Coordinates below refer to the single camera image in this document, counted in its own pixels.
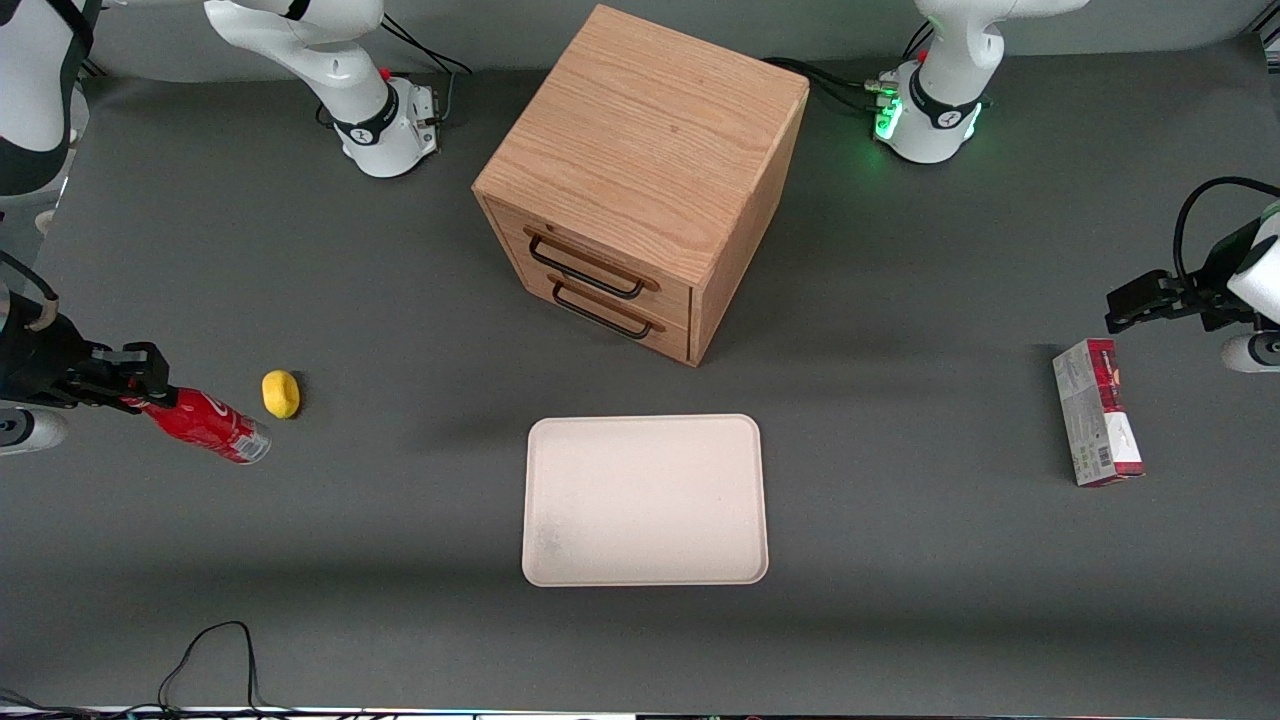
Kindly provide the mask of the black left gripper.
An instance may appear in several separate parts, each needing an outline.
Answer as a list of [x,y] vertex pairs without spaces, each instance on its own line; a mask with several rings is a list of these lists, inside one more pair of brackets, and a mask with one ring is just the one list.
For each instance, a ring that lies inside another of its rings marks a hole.
[[1199,316],[1203,331],[1229,325],[1254,325],[1257,311],[1229,290],[1228,282],[1244,264],[1261,219],[1254,219],[1220,240],[1208,252],[1204,265],[1190,273],[1190,287],[1166,270],[1151,270],[1106,295],[1105,324],[1119,334],[1134,324],[1152,319]]

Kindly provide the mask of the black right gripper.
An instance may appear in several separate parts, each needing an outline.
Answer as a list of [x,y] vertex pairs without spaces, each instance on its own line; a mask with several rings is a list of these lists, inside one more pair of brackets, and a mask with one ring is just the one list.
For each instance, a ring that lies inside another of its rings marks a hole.
[[[1,397],[17,404],[73,409],[81,405],[142,413],[148,404],[174,404],[170,366],[155,343],[119,350],[86,340],[60,315],[49,328],[26,329],[28,307],[3,311]],[[93,382],[72,380],[92,365]]]

